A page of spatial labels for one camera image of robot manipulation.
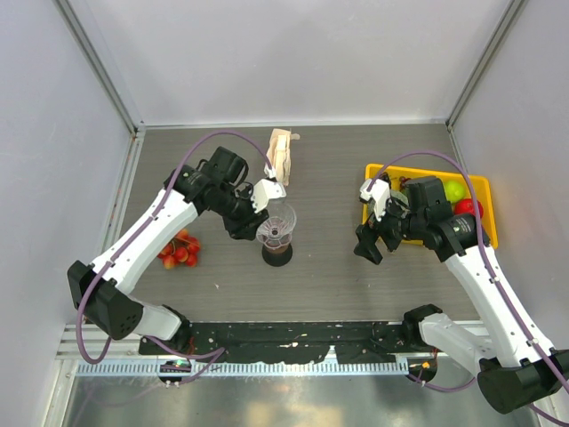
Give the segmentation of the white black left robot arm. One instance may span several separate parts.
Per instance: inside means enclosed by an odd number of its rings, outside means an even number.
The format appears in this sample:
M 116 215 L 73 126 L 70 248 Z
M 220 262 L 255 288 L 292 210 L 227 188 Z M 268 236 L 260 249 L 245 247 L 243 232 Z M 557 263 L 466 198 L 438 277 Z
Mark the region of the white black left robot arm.
M 170 353 L 185 351 L 188 320 L 168 306 L 132 298 L 142 273 L 175 235 L 205 211 L 218 214 L 229 236 L 253 240 L 268 219 L 270 201 L 285 196 L 273 169 L 246 190 L 238 190 L 248 164 L 236 153 L 217 148 L 196 167 L 182 165 L 164 182 L 148 210 L 103 254 L 74 262 L 68 282 L 79 319 L 87 319 L 115 341 L 129 334 L 153 337 Z

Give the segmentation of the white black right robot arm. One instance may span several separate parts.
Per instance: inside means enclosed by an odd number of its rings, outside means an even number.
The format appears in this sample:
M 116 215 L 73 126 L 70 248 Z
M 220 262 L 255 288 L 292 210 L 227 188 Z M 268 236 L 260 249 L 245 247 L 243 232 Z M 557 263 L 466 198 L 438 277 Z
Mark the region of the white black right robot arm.
M 357 227 L 354 253 L 374 264 L 376 243 L 390 252 L 419 240 L 458 279 L 482 319 L 486 338 L 453 322 L 433 304 L 404 315 L 402 339 L 412 350 L 446 353 L 477 380 L 488 404 L 501 414 L 544 399 L 568 384 L 568 352 L 556 349 L 537 327 L 499 266 L 485 231 L 470 213 L 454 214 L 436 176 L 410 180 L 408 200 L 397 201 L 389 184 L 368 179 L 360 200 L 371 208 Z

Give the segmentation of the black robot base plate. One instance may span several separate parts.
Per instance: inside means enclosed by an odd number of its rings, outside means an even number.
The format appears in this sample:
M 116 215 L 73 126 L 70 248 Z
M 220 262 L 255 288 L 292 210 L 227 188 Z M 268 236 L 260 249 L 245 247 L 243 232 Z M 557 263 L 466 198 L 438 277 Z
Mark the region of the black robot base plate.
M 433 354 L 406 323 L 355 322 L 240 322 L 182 323 L 169 341 L 140 340 L 139 354 L 200 356 L 203 361 L 223 350 L 220 363 L 304 365 L 321 363 L 334 350 L 341 364 L 390 362 L 397 354 Z

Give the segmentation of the black base glass carafe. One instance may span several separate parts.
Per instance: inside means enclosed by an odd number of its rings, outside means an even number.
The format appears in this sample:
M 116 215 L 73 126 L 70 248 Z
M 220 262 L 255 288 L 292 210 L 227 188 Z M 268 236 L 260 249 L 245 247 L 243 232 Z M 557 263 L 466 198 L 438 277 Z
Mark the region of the black base glass carafe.
M 282 238 L 263 238 L 261 243 L 263 261 L 271 267 L 283 267 L 293 257 L 292 238 L 290 235 Z

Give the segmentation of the clear plastic coffee dripper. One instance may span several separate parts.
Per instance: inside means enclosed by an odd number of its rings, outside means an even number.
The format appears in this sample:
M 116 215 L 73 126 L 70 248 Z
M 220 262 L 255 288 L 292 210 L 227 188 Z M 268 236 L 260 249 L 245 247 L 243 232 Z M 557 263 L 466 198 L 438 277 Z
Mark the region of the clear plastic coffee dripper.
M 270 202 L 268 219 L 256 231 L 256 238 L 269 250 L 277 250 L 291 244 L 297 215 L 284 201 Z

